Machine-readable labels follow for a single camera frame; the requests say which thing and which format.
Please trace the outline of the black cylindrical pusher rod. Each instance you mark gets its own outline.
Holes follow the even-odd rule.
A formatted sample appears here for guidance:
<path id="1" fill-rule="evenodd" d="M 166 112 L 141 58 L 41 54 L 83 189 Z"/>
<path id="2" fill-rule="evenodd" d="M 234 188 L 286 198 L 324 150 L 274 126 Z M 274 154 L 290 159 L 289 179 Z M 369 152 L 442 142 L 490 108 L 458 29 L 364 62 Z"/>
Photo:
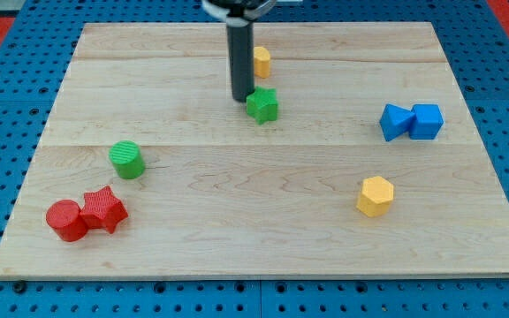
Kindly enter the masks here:
<path id="1" fill-rule="evenodd" d="M 245 102 L 255 90 L 253 23 L 243 18 L 228 18 L 226 35 L 232 98 Z"/>

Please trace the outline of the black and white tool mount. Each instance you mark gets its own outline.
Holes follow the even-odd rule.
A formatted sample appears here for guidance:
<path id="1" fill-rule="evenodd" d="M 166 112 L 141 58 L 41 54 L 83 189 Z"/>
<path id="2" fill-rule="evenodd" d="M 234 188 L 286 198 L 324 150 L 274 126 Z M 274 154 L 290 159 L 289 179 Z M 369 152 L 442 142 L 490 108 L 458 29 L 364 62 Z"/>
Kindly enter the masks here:
<path id="1" fill-rule="evenodd" d="M 201 7 L 209 16 L 224 22 L 251 22 L 270 12 L 276 3 L 277 0 L 201 0 Z"/>

